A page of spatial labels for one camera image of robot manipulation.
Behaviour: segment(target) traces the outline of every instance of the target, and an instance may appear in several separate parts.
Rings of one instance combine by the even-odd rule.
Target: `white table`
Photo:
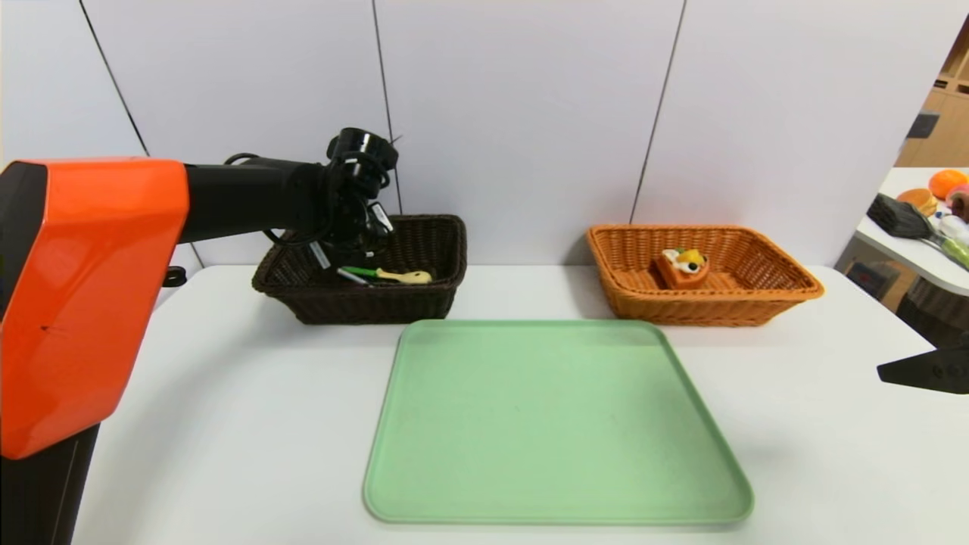
[[[880,193],[895,198],[902,191],[927,187],[928,180],[941,169],[891,169]],[[855,236],[876,250],[901,262],[940,288],[969,296],[969,271],[951,261],[935,248],[919,240],[897,239],[865,216]]]
[[[713,529],[391,526],[360,499],[400,326],[306,327],[196,274],[101,427],[76,545],[965,543],[969,402],[884,384],[931,347],[844,276],[761,328],[664,328],[756,495]],[[472,267],[451,318],[611,317],[596,273]]]

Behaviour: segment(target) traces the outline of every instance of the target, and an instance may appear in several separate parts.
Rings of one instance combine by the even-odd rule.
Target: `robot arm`
[[[371,201],[397,152],[344,129],[328,158],[37,161],[4,171],[3,457],[31,456],[114,411],[177,243],[263,231],[333,253],[379,250],[392,226]],[[271,229],[295,234],[280,240]]]

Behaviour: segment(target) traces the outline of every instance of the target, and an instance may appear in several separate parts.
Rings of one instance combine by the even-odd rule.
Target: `panel seam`
[[[646,156],[642,159],[642,170],[640,171],[640,184],[636,186],[636,197],[633,198],[633,209],[629,212],[629,223],[633,223],[636,216],[636,204],[640,201],[642,191],[642,181],[646,178],[646,165],[649,163],[649,154],[653,150],[653,141],[656,139],[656,127],[660,124],[660,112],[663,109],[663,100],[666,98],[667,86],[670,84],[670,72],[672,72],[673,58],[676,56],[676,45],[679,43],[679,31],[683,27],[683,17],[686,15],[686,5],[689,0],[683,0],[683,6],[679,10],[679,21],[676,23],[676,34],[672,38],[672,48],[670,48],[670,62],[667,64],[666,74],[663,76],[663,88],[660,90],[660,100],[656,104],[656,115],[653,116],[653,128],[649,131],[649,144],[646,145]]]
[[[391,123],[391,99],[387,94],[387,74],[384,71],[384,49],[380,43],[380,24],[377,22],[377,0],[370,0],[370,8],[373,10],[373,30],[377,36],[377,60],[380,63],[380,83],[384,88],[384,111],[387,114],[387,131],[391,139],[391,144],[396,140],[393,137],[393,124]],[[400,213],[404,213],[404,201],[400,197],[400,168],[394,169],[397,179],[397,207]]]

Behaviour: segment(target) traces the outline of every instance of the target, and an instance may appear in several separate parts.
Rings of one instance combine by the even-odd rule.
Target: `plastic tray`
[[[421,321],[364,482],[391,523],[704,525],[753,493],[663,335],[634,321]]]

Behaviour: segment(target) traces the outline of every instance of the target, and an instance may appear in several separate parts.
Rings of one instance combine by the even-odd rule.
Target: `toy food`
[[[895,199],[902,203],[911,203],[915,205],[915,208],[918,208],[919,212],[926,217],[934,214],[935,208],[939,204],[939,201],[936,200],[935,195],[932,195],[932,192],[924,187],[909,189]]]
[[[932,175],[928,189],[939,199],[945,199],[958,185],[969,183],[969,176],[956,169],[946,169]]]
[[[953,215],[969,222],[969,183],[954,187],[946,196],[946,204],[952,209]]]
[[[656,258],[656,266],[667,287],[673,290],[697,289],[710,272],[709,260],[697,249],[663,250],[663,255]]]

